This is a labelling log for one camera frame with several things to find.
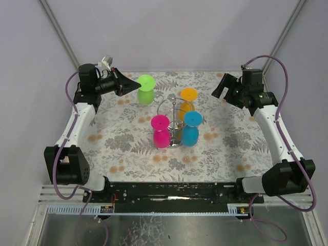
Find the green plastic wine glass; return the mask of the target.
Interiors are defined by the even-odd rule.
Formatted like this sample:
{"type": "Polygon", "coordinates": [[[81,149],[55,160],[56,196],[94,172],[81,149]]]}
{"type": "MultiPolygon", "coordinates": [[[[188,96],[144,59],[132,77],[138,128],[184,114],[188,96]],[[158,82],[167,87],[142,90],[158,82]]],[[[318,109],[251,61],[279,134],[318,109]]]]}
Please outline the green plastic wine glass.
{"type": "Polygon", "coordinates": [[[154,101],[155,79],[148,74],[141,75],[137,82],[141,85],[137,92],[137,99],[141,105],[149,105],[154,101]]]}

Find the orange plastic wine glass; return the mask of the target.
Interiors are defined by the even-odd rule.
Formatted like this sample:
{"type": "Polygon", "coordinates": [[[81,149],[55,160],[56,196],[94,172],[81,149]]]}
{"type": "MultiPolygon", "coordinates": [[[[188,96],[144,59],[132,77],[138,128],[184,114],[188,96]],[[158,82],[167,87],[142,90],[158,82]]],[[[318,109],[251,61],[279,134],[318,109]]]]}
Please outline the orange plastic wine glass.
{"type": "Polygon", "coordinates": [[[198,93],[193,88],[184,88],[180,97],[183,99],[182,104],[179,106],[178,117],[181,121],[183,121],[184,115],[189,111],[194,111],[195,107],[193,105],[193,101],[197,98],[198,93]]]}

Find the pink plastic wine glass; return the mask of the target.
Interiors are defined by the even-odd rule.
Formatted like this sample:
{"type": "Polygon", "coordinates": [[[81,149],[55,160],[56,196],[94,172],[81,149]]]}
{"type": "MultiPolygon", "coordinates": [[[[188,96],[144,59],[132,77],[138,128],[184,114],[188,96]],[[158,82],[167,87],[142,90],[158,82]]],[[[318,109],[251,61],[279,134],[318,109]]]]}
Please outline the pink plastic wine glass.
{"type": "Polygon", "coordinates": [[[156,115],[151,120],[151,126],[154,129],[153,142],[157,148],[166,148],[169,146],[170,132],[168,126],[170,124],[169,118],[165,115],[156,115]]]}

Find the blue plastic wine glass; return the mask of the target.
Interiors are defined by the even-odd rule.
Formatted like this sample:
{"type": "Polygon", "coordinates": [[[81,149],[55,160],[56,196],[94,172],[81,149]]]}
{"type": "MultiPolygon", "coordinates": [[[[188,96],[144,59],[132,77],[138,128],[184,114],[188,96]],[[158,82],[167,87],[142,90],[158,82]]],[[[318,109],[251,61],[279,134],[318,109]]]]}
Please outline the blue plastic wine glass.
{"type": "Polygon", "coordinates": [[[184,123],[181,133],[181,142],[187,147],[197,144],[199,137],[198,126],[202,123],[202,115],[197,111],[189,111],[184,115],[184,123]]]}

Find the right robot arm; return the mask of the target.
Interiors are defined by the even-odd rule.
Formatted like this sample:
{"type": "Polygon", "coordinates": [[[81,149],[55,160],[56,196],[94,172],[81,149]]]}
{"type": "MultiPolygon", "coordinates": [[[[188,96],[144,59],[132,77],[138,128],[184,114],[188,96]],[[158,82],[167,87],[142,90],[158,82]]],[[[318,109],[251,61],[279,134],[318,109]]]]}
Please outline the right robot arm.
{"type": "Polygon", "coordinates": [[[224,74],[212,96],[220,98],[224,89],[224,99],[238,108],[247,108],[260,126],[273,166],[260,176],[237,179],[240,191],[262,193],[268,196],[302,193],[308,187],[307,177],[311,178],[315,164],[306,160],[295,147],[288,131],[277,113],[278,101],[272,92],[264,91],[262,71],[245,69],[237,78],[224,74]]]}

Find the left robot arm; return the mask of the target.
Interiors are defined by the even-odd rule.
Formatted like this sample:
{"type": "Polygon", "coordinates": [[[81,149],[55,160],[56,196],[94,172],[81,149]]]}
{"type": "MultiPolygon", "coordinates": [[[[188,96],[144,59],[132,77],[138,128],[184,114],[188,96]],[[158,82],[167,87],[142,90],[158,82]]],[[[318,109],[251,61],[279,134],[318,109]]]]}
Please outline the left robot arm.
{"type": "Polygon", "coordinates": [[[105,187],[105,178],[91,172],[81,150],[86,130],[96,116],[103,94],[124,96],[141,87],[117,68],[107,68],[105,72],[106,76],[101,75],[95,64],[83,64],[76,71],[79,83],[74,97],[68,97],[72,105],[69,121],[56,144],[44,150],[49,178],[56,191],[59,185],[74,184],[91,191],[105,187]]]}

